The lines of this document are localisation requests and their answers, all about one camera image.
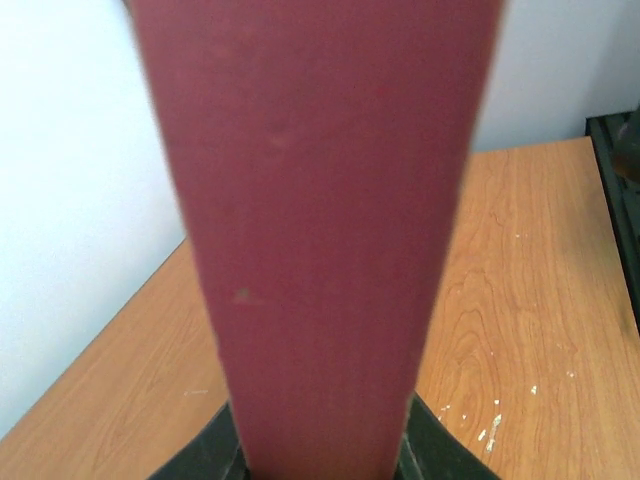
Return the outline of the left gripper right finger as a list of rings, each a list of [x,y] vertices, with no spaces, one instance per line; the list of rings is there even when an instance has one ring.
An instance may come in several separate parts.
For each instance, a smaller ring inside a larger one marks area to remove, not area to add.
[[[497,480],[498,476],[462,445],[415,394],[400,445],[397,478]]]

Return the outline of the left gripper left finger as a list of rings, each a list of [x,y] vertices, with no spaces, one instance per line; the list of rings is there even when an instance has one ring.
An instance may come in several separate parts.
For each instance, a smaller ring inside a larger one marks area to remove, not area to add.
[[[231,408],[225,403],[204,428],[150,476],[152,480],[242,480],[250,478],[235,429]]]

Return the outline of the pink picture frame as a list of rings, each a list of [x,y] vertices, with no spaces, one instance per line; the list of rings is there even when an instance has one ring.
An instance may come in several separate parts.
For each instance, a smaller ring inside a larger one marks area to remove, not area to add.
[[[255,479],[389,479],[500,1],[133,1]]]

